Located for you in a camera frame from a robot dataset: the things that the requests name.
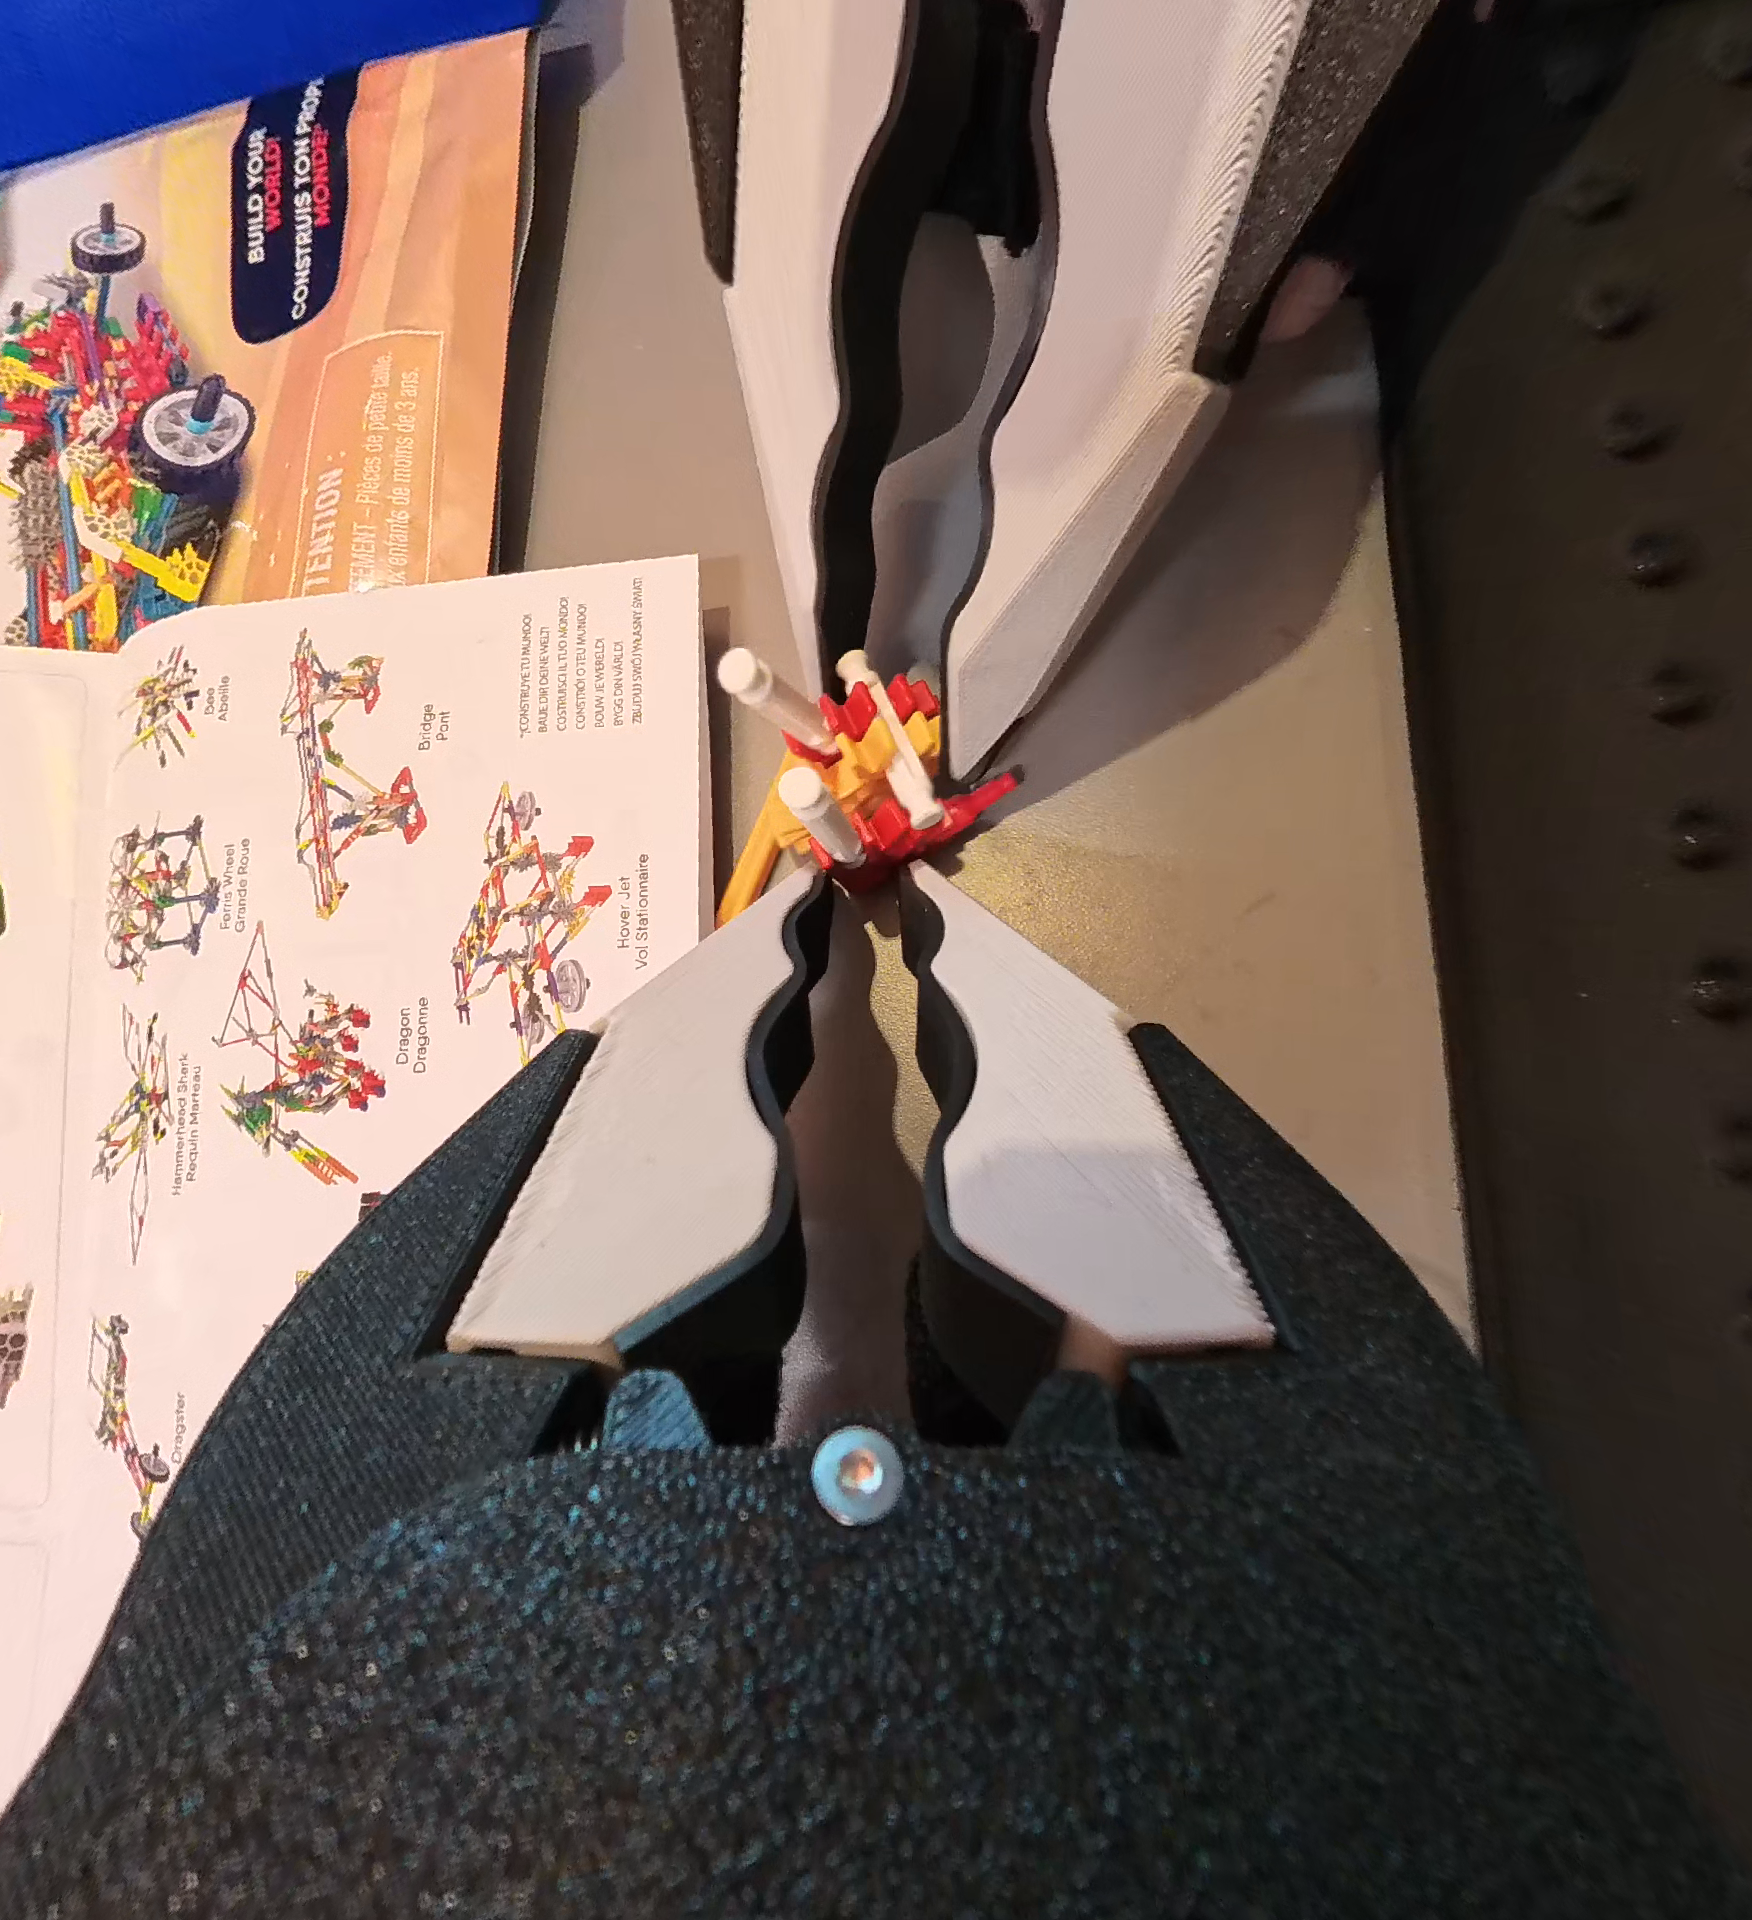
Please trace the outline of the white printed instruction booklet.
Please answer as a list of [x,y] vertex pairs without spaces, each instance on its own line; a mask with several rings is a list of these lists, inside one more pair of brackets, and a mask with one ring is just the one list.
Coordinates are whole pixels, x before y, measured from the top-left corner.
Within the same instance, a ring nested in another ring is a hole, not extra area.
[[704,930],[700,575],[0,649],[0,1764],[299,1277]]

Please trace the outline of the black dotted mat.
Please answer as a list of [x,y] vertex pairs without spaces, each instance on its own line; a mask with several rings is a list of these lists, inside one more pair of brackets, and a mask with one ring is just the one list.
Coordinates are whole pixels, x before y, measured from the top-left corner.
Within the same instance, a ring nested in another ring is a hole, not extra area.
[[1752,4],[1417,51],[1368,295],[1477,1339],[1752,1879]]

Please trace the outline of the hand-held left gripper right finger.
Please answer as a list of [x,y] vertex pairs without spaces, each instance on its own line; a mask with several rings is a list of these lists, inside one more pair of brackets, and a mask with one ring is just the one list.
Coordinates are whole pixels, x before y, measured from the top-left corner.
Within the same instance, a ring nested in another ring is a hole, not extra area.
[[923,864],[906,872],[906,962],[950,1254],[1118,1353],[1273,1346],[1127,1016]]

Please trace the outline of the red yellow connector assembly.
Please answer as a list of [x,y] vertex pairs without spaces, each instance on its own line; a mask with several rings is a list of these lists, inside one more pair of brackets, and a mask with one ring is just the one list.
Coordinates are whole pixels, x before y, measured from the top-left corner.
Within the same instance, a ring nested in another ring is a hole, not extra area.
[[[861,740],[835,736],[838,756],[830,762],[792,750],[793,744],[782,733],[779,744],[783,756],[792,752],[815,766],[843,809],[870,812],[875,805],[893,801],[888,782],[891,744],[881,720],[875,720]],[[941,754],[935,759],[921,756],[921,761],[935,782]]]

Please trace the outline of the blue plastic bin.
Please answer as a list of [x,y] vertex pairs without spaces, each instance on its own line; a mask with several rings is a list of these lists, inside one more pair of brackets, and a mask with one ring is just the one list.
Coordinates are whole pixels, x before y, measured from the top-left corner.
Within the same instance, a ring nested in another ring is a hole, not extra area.
[[549,2],[0,2],[0,173],[289,85],[522,32]]

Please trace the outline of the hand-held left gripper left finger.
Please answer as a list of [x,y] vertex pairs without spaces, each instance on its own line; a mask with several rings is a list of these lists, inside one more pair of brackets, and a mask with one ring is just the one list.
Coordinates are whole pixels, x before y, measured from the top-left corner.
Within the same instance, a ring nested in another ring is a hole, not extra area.
[[608,1014],[449,1351],[782,1357],[806,1303],[785,1116],[832,916],[830,882],[793,872]]

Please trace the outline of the person's right hand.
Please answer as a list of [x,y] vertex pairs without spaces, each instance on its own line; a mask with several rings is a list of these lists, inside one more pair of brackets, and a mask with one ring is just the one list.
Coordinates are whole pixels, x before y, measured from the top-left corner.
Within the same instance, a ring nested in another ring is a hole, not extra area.
[[1257,347],[1291,345],[1315,329],[1347,293],[1350,262],[1324,255],[1300,252],[1272,286],[1266,302]]

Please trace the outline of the orange printed toy box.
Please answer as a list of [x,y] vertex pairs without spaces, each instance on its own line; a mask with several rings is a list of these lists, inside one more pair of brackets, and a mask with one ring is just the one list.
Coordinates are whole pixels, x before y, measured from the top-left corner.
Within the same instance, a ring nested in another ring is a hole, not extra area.
[[0,647],[487,568],[534,51],[0,166]]

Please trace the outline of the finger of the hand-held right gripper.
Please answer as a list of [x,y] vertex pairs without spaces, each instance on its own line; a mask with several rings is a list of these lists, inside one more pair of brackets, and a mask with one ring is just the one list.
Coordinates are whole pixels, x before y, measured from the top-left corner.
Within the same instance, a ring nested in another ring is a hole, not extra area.
[[985,446],[987,537],[944,649],[944,770],[1042,698],[1214,431],[1196,371],[1303,2],[1064,4],[1043,98],[1042,320]]
[[723,313],[792,630],[821,690],[815,484],[839,413],[832,291],[863,159],[898,89],[906,2],[746,2]]

